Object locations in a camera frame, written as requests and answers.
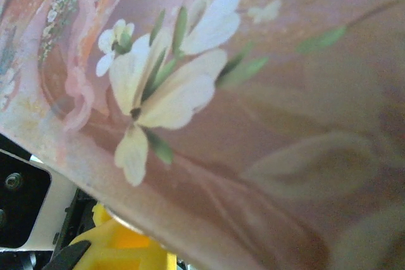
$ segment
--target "screw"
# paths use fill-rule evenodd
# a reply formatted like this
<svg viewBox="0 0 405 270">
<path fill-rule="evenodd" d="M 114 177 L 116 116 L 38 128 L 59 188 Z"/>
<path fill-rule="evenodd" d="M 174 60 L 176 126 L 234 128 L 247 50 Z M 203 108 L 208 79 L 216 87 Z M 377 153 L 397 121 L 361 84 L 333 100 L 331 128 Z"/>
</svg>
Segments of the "screw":
<svg viewBox="0 0 405 270">
<path fill-rule="evenodd" d="M 23 177 L 20 173 L 12 173 L 7 176 L 4 182 L 6 188 L 11 191 L 18 190 L 23 184 Z"/>
<path fill-rule="evenodd" d="M 6 213 L 0 209 L 0 228 L 6 226 Z"/>
</svg>

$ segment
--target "painted leaf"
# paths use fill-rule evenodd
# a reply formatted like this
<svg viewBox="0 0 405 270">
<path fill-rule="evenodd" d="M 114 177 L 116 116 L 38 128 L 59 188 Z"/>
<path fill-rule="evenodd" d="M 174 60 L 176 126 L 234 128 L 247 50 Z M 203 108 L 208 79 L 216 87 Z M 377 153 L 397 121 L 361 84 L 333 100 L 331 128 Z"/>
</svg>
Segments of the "painted leaf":
<svg viewBox="0 0 405 270">
<path fill-rule="evenodd" d="M 156 38 L 157 34 L 159 33 L 159 31 L 162 27 L 163 20 L 165 19 L 165 13 L 166 13 L 166 11 L 163 10 L 162 12 L 160 12 L 158 19 L 156 19 L 156 22 L 155 22 L 152 32 L 151 32 L 151 37 L 149 39 L 149 46 L 152 45 L 153 40 Z"/>
<path fill-rule="evenodd" d="M 183 6 L 178 11 L 176 25 L 175 25 L 175 34 L 173 37 L 173 53 L 177 54 L 180 50 L 180 46 L 182 45 L 185 28 L 187 26 L 187 9 Z"/>
<path fill-rule="evenodd" d="M 330 132 L 268 154 L 242 177 L 269 195 L 325 200 L 362 187 L 378 169 L 372 141 L 355 133 Z"/>
<path fill-rule="evenodd" d="M 155 91 L 169 77 L 177 62 L 178 59 L 177 57 L 175 57 L 158 71 L 158 74 L 156 75 L 156 78 L 154 79 L 154 82 L 152 84 L 152 91 Z"/>
<path fill-rule="evenodd" d="M 246 55 L 249 54 L 249 52 L 252 50 L 253 48 L 253 43 L 249 42 L 245 48 L 243 48 L 243 50 L 241 50 L 241 52 L 239 52 L 238 54 L 236 54 L 233 58 L 231 58 L 227 64 L 225 65 L 225 67 L 223 68 L 223 70 L 220 73 L 220 77 L 222 77 L 223 75 L 226 75 L 227 73 L 231 72 L 234 68 L 236 68 L 238 66 L 238 64 L 240 64 L 242 62 L 242 60 L 246 57 Z"/>
<path fill-rule="evenodd" d="M 239 85 L 257 74 L 267 61 L 268 58 L 259 58 L 248 64 L 240 64 L 231 72 L 219 77 L 215 84 L 218 88 L 228 88 Z"/>
<path fill-rule="evenodd" d="M 308 40 L 305 40 L 304 42 L 299 44 L 296 51 L 298 53 L 305 54 L 323 49 L 324 47 L 331 46 L 345 34 L 346 29 L 347 27 L 344 25 L 343 27 L 327 31 L 318 37 L 313 37 Z"/>
<path fill-rule="evenodd" d="M 152 150 L 158 158 L 165 164 L 171 164 L 173 161 L 173 151 L 163 139 L 159 138 L 150 130 L 146 130 L 147 141 L 150 143 Z"/>
<path fill-rule="evenodd" d="M 160 69 L 160 66 L 163 63 L 163 60 L 165 58 L 166 54 L 166 49 L 160 52 L 160 55 L 158 57 L 158 60 L 156 61 L 151 74 L 149 75 L 149 78 L 147 79 L 146 85 L 145 85 L 145 90 L 142 93 L 142 101 L 146 100 L 149 96 L 151 96 L 154 92 L 153 90 L 153 84 L 155 82 L 156 75 L 158 74 L 158 71 Z"/>
</svg>

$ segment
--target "flower center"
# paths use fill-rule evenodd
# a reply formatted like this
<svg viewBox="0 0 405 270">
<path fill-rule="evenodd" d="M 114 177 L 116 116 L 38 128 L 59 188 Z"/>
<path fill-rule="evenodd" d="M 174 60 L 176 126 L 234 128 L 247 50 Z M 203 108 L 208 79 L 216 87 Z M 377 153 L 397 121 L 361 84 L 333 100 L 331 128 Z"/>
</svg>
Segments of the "flower center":
<svg viewBox="0 0 405 270">
<path fill-rule="evenodd" d="M 131 114 L 132 119 L 134 121 L 137 121 L 140 116 L 140 108 L 136 107 L 135 109 L 132 109 L 130 114 Z"/>
</svg>

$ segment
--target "white petal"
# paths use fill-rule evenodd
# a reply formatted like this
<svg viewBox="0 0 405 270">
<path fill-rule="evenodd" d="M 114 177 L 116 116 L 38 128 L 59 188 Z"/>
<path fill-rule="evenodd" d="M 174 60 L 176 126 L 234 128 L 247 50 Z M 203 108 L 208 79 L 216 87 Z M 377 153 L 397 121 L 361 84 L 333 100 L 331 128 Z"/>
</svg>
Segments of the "white petal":
<svg viewBox="0 0 405 270">
<path fill-rule="evenodd" d="M 123 114 L 134 108 L 135 93 L 142 80 L 149 55 L 149 34 L 139 37 L 130 53 L 118 56 L 109 69 L 109 80 Z"/>
<path fill-rule="evenodd" d="M 218 47 L 231 38 L 240 24 L 240 17 L 235 13 L 239 1 L 214 0 L 190 35 L 184 39 L 181 50 L 194 55 Z"/>
<path fill-rule="evenodd" d="M 185 34 L 188 35 L 191 30 L 198 24 L 207 10 L 209 0 L 196 0 L 193 2 L 189 9 L 187 16 L 187 26 L 185 28 Z"/>
<path fill-rule="evenodd" d="M 105 54 L 111 52 L 114 40 L 114 31 L 112 29 L 105 30 L 99 37 L 99 49 Z"/>
<path fill-rule="evenodd" d="M 209 16 L 224 16 L 234 12 L 240 0 L 213 0 L 206 14 Z"/>
<path fill-rule="evenodd" d="M 99 62 L 97 63 L 96 66 L 96 75 L 98 77 L 104 76 L 105 73 L 107 73 L 108 68 L 111 66 L 111 64 L 114 61 L 115 57 L 115 52 L 111 51 L 107 54 L 105 54 L 102 58 L 100 58 Z"/>
<path fill-rule="evenodd" d="M 367 138 L 332 132 L 269 154 L 242 177 L 270 195 L 322 200 L 364 185 L 378 173 L 378 165 Z"/>
<path fill-rule="evenodd" d="M 128 23 L 125 26 L 125 31 L 127 31 L 127 33 L 129 34 L 129 36 L 132 36 L 132 34 L 134 33 L 135 30 L 135 25 L 133 23 Z"/>
<path fill-rule="evenodd" d="M 332 247 L 327 269 L 404 269 L 404 233 L 403 204 L 378 211 L 360 220 L 340 236 Z"/>
<path fill-rule="evenodd" d="M 131 48 L 131 53 L 137 58 L 139 65 L 145 65 L 148 59 L 151 48 L 149 47 L 149 34 L 145 34 L 139 37 L 133 44 Z"/>
<path fill-rule="evenodd" d="M 118 56 L 109 67 L 109 80 L 118 106 L 125 115 L 133 107 L 135 92 L 144 72 L 145 65 L 137 61 L 137 56 L 130 53 Z"/>
<path fill-rule="evenodd" d="M 174 72 L 143 103 L 140 125 L 178 129 L 208 104 L 214 96 L 215 80 L 207 73 L 194 73 L 192 68 L 188 65 Z"/>
<path fill-rule="evenodd" d="M 201 21 L 182 42 L 181 50 L 189 55 L 199 54 L 218 47 L 237 31 L 240 17 L 237 13 L 225 16 L 205 14 Z"/>
<path fill-rule="evenodd" d="M 119 19 L 117 22 L 114 24 L 114 34 L 115 38 L 118 40 L 121 37 L 122 32 L 125 29 L 125 20 L 124 19 Z"/>
<path fill-rule="evenodd" d="M 226 63 L 227 53 L 221 49 L 213 49 L 179 68 L 176 72 L 179 74 L 177 79 L 183 80 L 185 77 L 189 77 L 190 74 L 207 74 L 215 81 Z"/>
<path fill-rule="evenodd" d="M 124 170 L 125 178 L 133 185 L 139 185 L 145 177 L 147 159 L 147 138 L 138 126 L 130 127 L 115 154 L 115 165 Z"/>
<path fill-rule="evenodd" d="M 147 42 L 145 41 L 145 43 L 149 47 L 149 34 L 148 34 L 146 40 L 147 40 Z M 153 69 L 154 65 L 156 64 L 156 62 L 159 58 L 159 55 L 163 52 L 163 50 L 166 49 L 165 57 L 163 60 L 163 62 L 165 62 L 167 55 L 170 51 L 170 45 L 171 45 L 170 32 L 168 31 L 167 28 L 162 28 L 159 31 L 159 34 L 153 40 L 152 46 L 149 51 L 149 57 L 147 58 L 147 61 L 146 61 L 145 71 L 144 71 L 144 74 L 142 75 L 142 80 L 140 81 L 138 89 L 135 94 L 134 104 L 136 107 L 140 106 L 140 100 L 142 97 L 142 93 L 145 89 L 147 79 L 149 78 L 149 75 L 151 74 L 152 69 Z"/>
</svg>

